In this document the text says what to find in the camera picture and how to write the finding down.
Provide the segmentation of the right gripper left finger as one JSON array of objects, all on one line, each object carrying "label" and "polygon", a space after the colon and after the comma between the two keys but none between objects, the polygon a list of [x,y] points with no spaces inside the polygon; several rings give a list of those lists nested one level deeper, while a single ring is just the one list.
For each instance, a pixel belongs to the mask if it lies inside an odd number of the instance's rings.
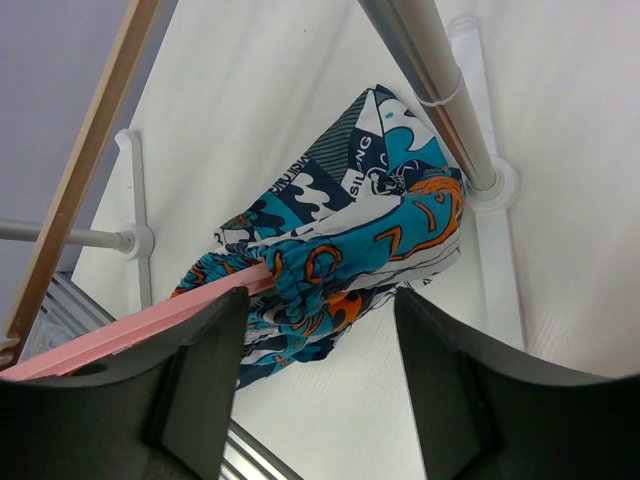
[{"label": "right gripper left finger", "polygon": [[235,288],[69,376],[1,384],[5,479],[215,479],[244,348]]}]

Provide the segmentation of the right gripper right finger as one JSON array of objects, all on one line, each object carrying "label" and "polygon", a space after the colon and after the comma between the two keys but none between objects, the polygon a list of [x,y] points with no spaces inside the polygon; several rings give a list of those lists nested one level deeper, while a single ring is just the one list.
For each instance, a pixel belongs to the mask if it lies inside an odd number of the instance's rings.
[{"label": "right gripper right finger", "polygon": [[639,379],[544,361],[401,289],[396,331],[430,479],[635,479]]}]

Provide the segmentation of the beige wooden hanger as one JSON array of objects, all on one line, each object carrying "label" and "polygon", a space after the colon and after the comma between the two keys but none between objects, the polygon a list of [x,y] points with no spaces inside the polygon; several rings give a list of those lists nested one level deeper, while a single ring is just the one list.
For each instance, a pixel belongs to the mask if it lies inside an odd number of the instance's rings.
[{"label": "beige wooden hanger", "polygon": [[131,1],[127,7],[44,224],[35,239],[31,261],[1,341],[1,365],[5,368],[17,362],[24,348],[160,8],[159,1]]}]

